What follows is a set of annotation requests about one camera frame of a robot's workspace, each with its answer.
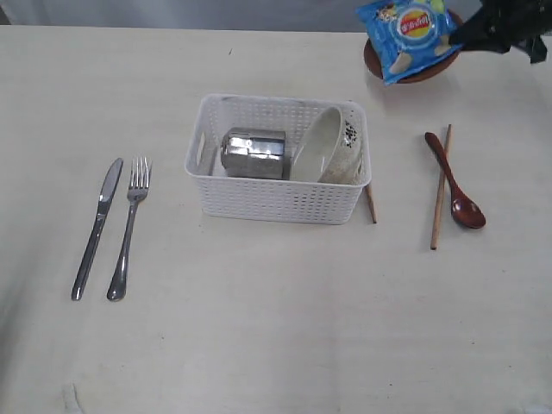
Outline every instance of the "lay's logo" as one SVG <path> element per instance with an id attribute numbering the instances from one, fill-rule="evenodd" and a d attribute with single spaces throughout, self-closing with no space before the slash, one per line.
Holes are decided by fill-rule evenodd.
<path id="1" fill-rule="evenodd" d="M 431 29 L 431 20 L 428 13 L 421 9 L 412 9 L 401 16 L 400 33 L 414 39 L 427 35 Z"/>

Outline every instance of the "spoon handle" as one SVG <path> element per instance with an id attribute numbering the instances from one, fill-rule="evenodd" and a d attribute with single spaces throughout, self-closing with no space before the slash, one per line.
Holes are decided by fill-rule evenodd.
<path id="1" fill-rule="evenodd" d="M 442 148 L 441 142 L 439 141 L 439 138 L 437 138 L 437 135 L 433 134 L 432 132 L 426 132 L 425 141 L 430 146 L 431 151 L 433 151 L 433 154 L 437 158 L 437 162 L 441 166 L 442 170 L 445 172 L 448 180 L 448 185 L 450 185 L 450 190 L 459 190 L 458 184 L 456 184 L 455 177 L 452 175 L 452 171 L 450 170 L 450 165 L 447 161 L 447 155 L 445 154 L 445 150 Z"/>

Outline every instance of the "white plastic basket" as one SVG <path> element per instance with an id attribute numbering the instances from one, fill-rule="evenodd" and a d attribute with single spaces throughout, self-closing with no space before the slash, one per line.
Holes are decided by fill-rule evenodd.
<path id="1" fill-rule="evenodd" d="M 361 169 L 352 185 L 237 179 L 220 173 L 220 145 L 229 129 L 285 131 L 285 155 L 289 160 L 315 116 L 330 106 L 341 108 L 362 139 Z M 371 179 L 366 114 L 357 103 L 208 95 L 199 108 L 193 134 L 185 169 L 196 181 L 204 212 L 211 216 L 343 224 Z"/>

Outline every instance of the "brown plate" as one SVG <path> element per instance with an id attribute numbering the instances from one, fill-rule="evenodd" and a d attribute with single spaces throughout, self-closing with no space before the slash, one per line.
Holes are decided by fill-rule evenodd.
<path id="1" fill-rule="evenodd" d="M 460 26 L 463 21 L 454 11 L 448 11 L 452 20 L 456 23 L 457 26 Z M 423 69 L 421 72 L 413 73 L 411 76 L 400 79 L 398 84 L 413 84 L 415 82 L 421 82 L 425 79 L 433 78 L 438 73 L 441 73 L 446 68 L 450 66 L 452 62 L 456 60 L 460 50 L 455 51 L 449 55 L 446 59 L 441 60 L 438 63 L 435 63 L 433 66 Z M 367 40 L 366 45 L 364 46 L 364 62 L 368 70 L 380 79 L 383 79 L 383 73 L 381 72 L 381 63 L 380 58 L 375 50 L 373 50 L 372 42 L 370 39 Z"/>

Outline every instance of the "wooden chopstick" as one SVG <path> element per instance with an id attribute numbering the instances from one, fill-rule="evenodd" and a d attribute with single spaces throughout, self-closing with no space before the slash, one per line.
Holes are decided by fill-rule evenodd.
<path id="1" fill-rule="evenodd" d="M 373 206 L 373 197 L 372 197 L 372 181 L 368 183 L 366 187 L 364 187 L 364 190 L 366 191 L 366 195 L 368 197 L 368 209 L 370 209 L 370 214 L 372 215 L 372 221 L 374 224 L 378 222 L 378 218 L 376 217 L 376 209 Z"/>
<path id="2" fill-rule="evenodd" d="M 445 139 L 445 154 L 449 155 L 450 141 L 452 140 L 452 125 L 448 125 L 447 138 Z M 439 232 L 441 231 L 441 211 L 442 199 L 445 192 L 445 173 L 441 169 L 439 176 L 439 185 L 437 187 L 437 200 L 435 203 L 435 215 L 433 217 L 433 231 L 431 232 L 431 250 L 437 250 L 437 241 L 439 240 Z"/>

